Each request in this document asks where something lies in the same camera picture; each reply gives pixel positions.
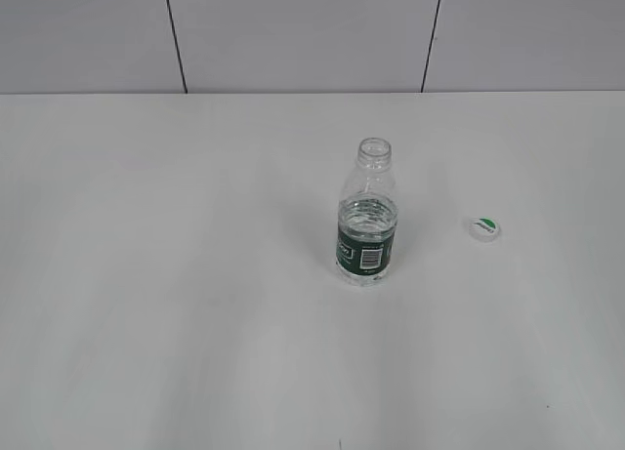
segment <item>white bottle cap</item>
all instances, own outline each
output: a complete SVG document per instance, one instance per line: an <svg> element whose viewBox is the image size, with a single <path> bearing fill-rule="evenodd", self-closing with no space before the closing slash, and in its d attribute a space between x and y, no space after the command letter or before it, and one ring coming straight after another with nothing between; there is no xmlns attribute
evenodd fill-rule
<svg viewBox="0 0 625 450"><path fill-rule="evenodd" d="M480 242L492 242L501 233L501 227L492 219L471 219L468 223L469 233Z"/></svg>

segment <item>plastic water bottle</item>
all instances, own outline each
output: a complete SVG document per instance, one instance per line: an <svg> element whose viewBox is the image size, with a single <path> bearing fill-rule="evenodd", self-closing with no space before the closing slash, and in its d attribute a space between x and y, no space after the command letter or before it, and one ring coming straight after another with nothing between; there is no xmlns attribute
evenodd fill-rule
<svg viewBox="0 0 625 450"><path fill-rule="evenodd" d="M391 145L367 138L358 147L339 202L336 265L351 284L374 284L389 271L397 225L394 189Z"/></svg>

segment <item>white wall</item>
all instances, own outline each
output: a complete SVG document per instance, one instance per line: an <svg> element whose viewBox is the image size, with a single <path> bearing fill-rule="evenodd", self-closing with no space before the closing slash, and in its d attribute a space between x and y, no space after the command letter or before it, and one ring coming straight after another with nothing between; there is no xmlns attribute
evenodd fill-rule
<svg viewBox="0 0 625 450"><path fill-rule="evenodd" d="M442 0L427 91L625 88L625 0Z"/></svg>
<svg viewBox="0 0 625 450"><path fill-rule="evenodd" d="M0 0L0 93L181 92L163 0Z"/></svg>
<svg viewBox="0 0 625 450"><path fill-rule="evenodd" d="M625 89L623 0L442 0L426 91ZM419 91L438 0L171 0L192 92ZM0 0L0 93L181 92L166 0Z"/></svg>
<svg viewBox="0 0 625 450"><path fill-rule="evenodd" d="M438 0L171 0L191 91L419 91Z"/></svg>

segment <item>bottle label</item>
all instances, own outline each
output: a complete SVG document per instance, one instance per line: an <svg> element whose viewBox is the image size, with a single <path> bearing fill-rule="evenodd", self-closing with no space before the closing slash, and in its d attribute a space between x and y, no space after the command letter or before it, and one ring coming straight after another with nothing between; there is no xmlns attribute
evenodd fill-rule
<svg viewBox="0 0 625 450"><path fill-rule="evenodd" d="M352 274L371 276L383 271L391 260L393 232L380 242L361 242L349 237L339 227L336 244L336 259L341 266Z"/></svg>

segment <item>white tabletop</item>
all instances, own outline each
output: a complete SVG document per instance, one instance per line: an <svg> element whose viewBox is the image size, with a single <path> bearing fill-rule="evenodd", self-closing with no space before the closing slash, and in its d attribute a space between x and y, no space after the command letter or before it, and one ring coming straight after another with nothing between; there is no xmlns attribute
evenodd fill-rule
<svg viewBox="0 0 625 450"><path fill-rule="evenodd" d="M0 98L0 448L622 450L624 134L623 93Z"/></svg>

